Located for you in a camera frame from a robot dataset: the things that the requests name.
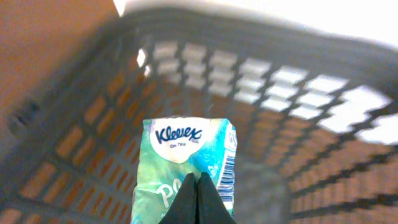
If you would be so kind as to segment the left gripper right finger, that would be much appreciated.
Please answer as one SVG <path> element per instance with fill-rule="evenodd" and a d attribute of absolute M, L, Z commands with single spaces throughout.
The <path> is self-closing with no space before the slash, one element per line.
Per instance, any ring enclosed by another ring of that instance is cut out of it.
<path fill-rule="evenodd" d="M 236 224 L 225 208 L 210 176 L 201 173 L 197 185 L 197 224 Z"/>

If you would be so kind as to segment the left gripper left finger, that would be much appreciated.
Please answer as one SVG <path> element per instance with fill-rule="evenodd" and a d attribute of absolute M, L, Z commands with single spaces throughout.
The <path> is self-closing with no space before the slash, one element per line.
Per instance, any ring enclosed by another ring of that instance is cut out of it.
<path fill-rule="evenodd" d="M 195 224 L 197 191 L 195 175 L 187 174 L 168 212 L 159 224 Z"/>

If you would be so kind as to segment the green Kleenex tissue pack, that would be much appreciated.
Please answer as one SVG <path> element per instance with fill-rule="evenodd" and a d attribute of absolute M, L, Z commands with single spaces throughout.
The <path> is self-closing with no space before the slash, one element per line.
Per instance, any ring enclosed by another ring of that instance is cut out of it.
<path fill-rule="evenodd" d="M 159 223 L 187 175 L 210 176 L 221 209 L 234 214 L 236 128 L 226 118 L 145 119 L 133 193 L 132 223 Z"/>

